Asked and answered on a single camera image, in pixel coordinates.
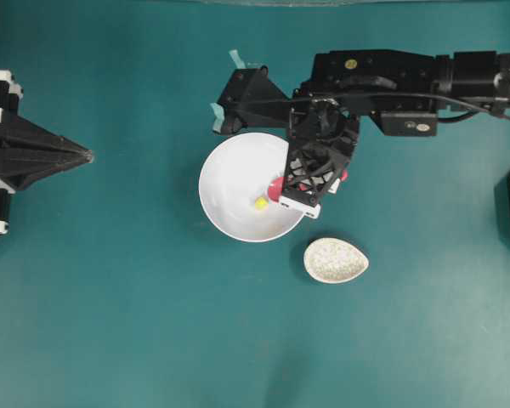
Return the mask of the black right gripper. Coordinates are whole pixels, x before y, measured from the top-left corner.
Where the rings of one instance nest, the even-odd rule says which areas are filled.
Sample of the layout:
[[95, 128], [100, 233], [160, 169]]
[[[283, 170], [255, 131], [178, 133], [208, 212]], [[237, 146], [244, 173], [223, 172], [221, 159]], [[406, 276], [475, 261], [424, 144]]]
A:
[[333, 99], [293, 105], [279, 204], [318, 218], [322, 197], [336, 193], [347, 174], [359, 131], [360, 119]]

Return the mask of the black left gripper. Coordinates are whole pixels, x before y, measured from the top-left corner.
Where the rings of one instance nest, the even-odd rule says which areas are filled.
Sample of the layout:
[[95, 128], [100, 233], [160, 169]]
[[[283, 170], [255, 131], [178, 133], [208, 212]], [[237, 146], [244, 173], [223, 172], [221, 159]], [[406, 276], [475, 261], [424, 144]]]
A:
[[[9, 232], [15, 191], [94, 160], [91, 150], [15, 115], [22, 98], [23, 89], [12, 72], [0, 70], [0, 235]], [[4, 141], [39, 150], [5, 149]]]

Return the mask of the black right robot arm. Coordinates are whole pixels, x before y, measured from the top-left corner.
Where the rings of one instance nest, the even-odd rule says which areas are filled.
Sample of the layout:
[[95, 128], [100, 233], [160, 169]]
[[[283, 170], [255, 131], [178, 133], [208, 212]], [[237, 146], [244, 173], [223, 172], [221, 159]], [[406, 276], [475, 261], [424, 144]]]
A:
[[279, 202], [311, 218], [343, 182], [367, 116], [387, 136], [434, 136], [440, 123], [506, 118], [510, 54], [427, 56], [394, 50], [317, 54], [288, 104], [290, 139]]

